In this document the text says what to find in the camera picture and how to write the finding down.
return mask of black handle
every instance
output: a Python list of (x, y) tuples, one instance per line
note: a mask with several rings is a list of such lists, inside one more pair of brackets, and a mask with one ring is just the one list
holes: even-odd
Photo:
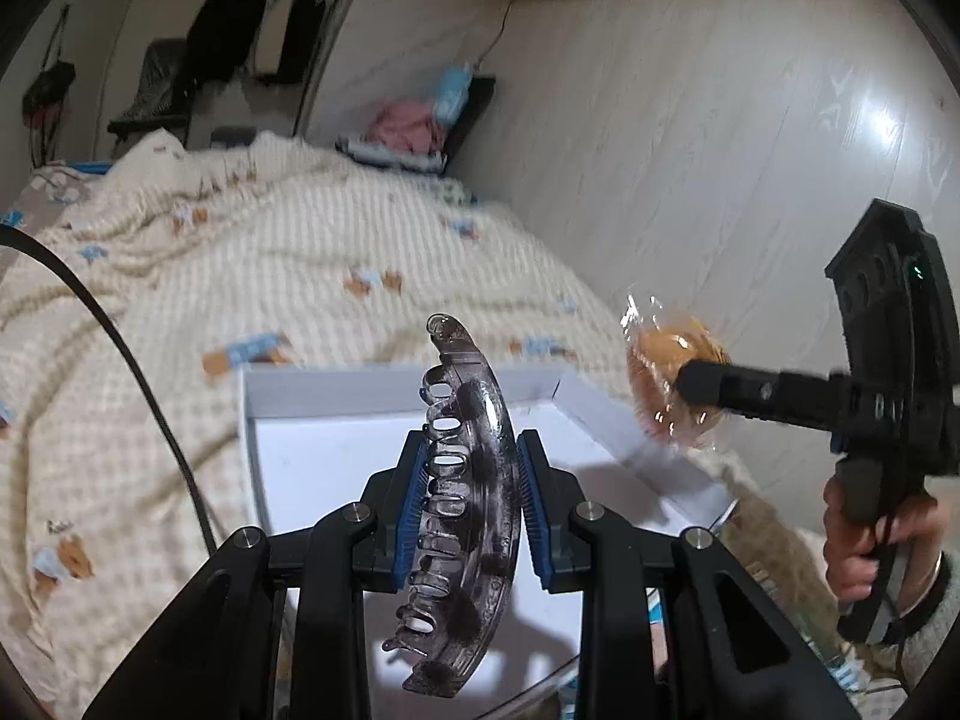
[[(608, 720), (624, 707), (643, 707), (645, 717), (663, 717), (654, 683), (653, 642), (637, 531), (600, 504), (570, 512), (571, 533), (592, 548), (592, 581), (584, 588), (580, 627), (580, 684), (576, 716)], [(647, 533), (655, 543), (666, 536)]]
[[(845, 458), (837, 464), (843, 488), (844, 516), (854, 525), (874, 528), (910, 495), (923, 491), (923, 476), (908, 474), (906, 463), (885, 464), (870, 458)], [(877, 579), (868, 598), (842, 604), (837, 632), (847, 641), (879, 644), (898, 619), (896, 599), (913, 552), (912, 542), (882, 544), (870, 552)]]
[(353, 579), (353, 546), (376, 513), (347, 504), (313, 527), (296, 609), (290, 720), (370, 720), (363, 592)]

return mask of cardboard box lid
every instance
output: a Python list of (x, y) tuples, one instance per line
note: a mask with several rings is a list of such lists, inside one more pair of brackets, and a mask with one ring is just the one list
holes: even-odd
[[(309, 527), (356, 500), (368, 476), (393, 466), (406, 434), (419, 429), (421, 367), (297, 370), (254, 365), (241, 373), (241, 439), (250, 463), (248, 495), (268, 533)], [(726, 488), (682, 455), (661, 450), (611, 400), (569, 367), (496, 372), (515, 432), (541, 434), (551, 464), (573, 471), (588, 498), (635, 525), (678, 533), (710, 526), (731, 510)], [(638, 603), (643, 603), (637, 589)], [(296, 605), (296, 591), (291, 591)], [(460, 720), (555, 688), (579, 649), (581, 596), (548, 595), (520, 540), (512, 599), (493, 644), (452, 700), (408, 693), (400, 684), (416, 660), (383, 653), (404, 594), (365, 594), (368, 678), (376, 718)]]

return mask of plastic bag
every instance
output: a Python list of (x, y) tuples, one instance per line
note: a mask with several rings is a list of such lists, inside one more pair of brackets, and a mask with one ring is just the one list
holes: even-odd
[(674, 382), (685, 362), (729, 362), (726, 352), (698, 319), (664, 305), (636, 285), (628, 291), (620, 324), (640, 426), (660, 442), (698, 445), (702, 435), (720, 421), (721, 412), (690, 406)]

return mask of bedsheet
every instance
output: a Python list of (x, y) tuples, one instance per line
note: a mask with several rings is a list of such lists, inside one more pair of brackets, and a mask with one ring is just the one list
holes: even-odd
[[(280, 338), (275, 362), (428, 367), (424, 322), (445, 311), (493, 365), (560, 357), (629, 397), (614, 314), (505, 215), (270, 133), (190, 153), (159, 131), (90, 190), (37, 237), (117, 322), (218, 538), (253, 519), (221, 365), (251, 338)], [(203, 541), (119, 354), (22, 257), (0, 283), (0, 403), (0, 641), (73, 720), (203, 563)]]
[[(89, 199), (90, 186), (99, 180), (99, 175), (74, 170), (64, 162), (38, 167), (13, 206), (0, 214), (0, 223), (35, 235), (55, 223), (68, 205)], [(0, 250), (0, 279), (16, 257), (13, 250)]]

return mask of patterned blanket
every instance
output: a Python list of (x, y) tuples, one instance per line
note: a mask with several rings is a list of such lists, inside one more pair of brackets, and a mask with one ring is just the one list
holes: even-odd
[[(37, 234), (117, 322), (208, 500), (251, 521), (234, 367), (433, 364), (424, 322), (464, 322), (496, 364), (560, 356), (628, 398), (613, 313), (502, 213), (261, 135), (185, 152), (154, 133)], [(0, 283), (0, 641), (79, 718), (203, 563), (184, 483), (83, 306), (19, 258)]]
[[(38, 167), (13, 208), (0, 214), (0, 224), (35, 235), (55, 223), (68, 205), (87, 201), (90, 187), (99, 180), (99, 175), (73, 170), (63, 162)], [(0, 250), (0, 279), (16, 257), (13, 250)]]

